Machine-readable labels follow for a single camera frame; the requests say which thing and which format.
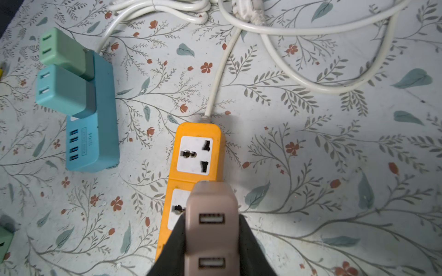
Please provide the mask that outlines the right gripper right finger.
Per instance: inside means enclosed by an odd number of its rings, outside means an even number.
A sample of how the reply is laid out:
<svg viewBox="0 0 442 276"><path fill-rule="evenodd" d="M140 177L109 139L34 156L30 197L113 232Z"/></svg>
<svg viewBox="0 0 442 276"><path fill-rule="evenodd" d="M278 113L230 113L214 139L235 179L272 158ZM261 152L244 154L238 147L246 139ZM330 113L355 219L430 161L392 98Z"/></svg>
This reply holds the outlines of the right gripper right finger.
<svg viewBox="0 0 442 276"><path fill-rule="evenodd" d="M243 215L239 215L239 261L241 276L276 276Z"/></svg>

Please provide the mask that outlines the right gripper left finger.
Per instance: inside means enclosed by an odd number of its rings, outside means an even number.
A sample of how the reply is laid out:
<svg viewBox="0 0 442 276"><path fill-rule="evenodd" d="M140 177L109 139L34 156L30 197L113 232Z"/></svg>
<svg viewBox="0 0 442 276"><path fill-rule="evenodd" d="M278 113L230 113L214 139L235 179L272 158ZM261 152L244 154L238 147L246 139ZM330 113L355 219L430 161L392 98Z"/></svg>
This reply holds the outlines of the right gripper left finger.
<svg viewBox="0 0 442 276"><path fill-rule="evenodd" d="M181 215L162 253L146 276L183 276L185 252L185 215Z"/></svg>

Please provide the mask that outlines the pink plug adapter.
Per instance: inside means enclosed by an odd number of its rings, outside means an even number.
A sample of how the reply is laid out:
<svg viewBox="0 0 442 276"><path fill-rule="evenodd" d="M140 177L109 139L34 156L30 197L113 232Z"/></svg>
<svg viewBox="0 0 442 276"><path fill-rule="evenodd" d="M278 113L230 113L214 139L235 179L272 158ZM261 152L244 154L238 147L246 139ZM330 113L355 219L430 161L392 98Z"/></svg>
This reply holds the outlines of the pink plug adapter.
<svg viewBox="0 0 442 276"><path fill-rule="evenodd" d="M186 203L186 276L239 276L238 201L225 182L198 182Z"/></svg>

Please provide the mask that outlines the blue power strip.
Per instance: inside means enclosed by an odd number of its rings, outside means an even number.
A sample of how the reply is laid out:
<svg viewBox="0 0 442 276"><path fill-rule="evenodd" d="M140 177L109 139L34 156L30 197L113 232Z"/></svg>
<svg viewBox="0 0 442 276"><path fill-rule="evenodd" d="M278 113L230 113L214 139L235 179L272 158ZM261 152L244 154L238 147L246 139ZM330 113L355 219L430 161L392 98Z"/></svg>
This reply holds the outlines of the blue power strip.
<svg viewBox="0 0 442 276"><path fill-rule="evenodd" d="M113 67L99 54L94 58L96 111L87 118L67 118L66 169L96 173L117 167L119 133Z"/></svg>

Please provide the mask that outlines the teal plug adapter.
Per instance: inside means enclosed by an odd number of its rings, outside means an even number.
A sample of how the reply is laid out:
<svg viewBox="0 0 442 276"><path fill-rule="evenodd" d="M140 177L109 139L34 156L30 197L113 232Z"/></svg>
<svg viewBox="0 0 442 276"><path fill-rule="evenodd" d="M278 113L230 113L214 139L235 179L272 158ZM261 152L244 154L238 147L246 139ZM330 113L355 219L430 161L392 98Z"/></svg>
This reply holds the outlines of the teal plug adapter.
<svg viewBox="0 0 442 276"><path fill-rule="evenodd" d="M96 112L94 85L57 65L38 72L36 103L75 118Z"/></svg>

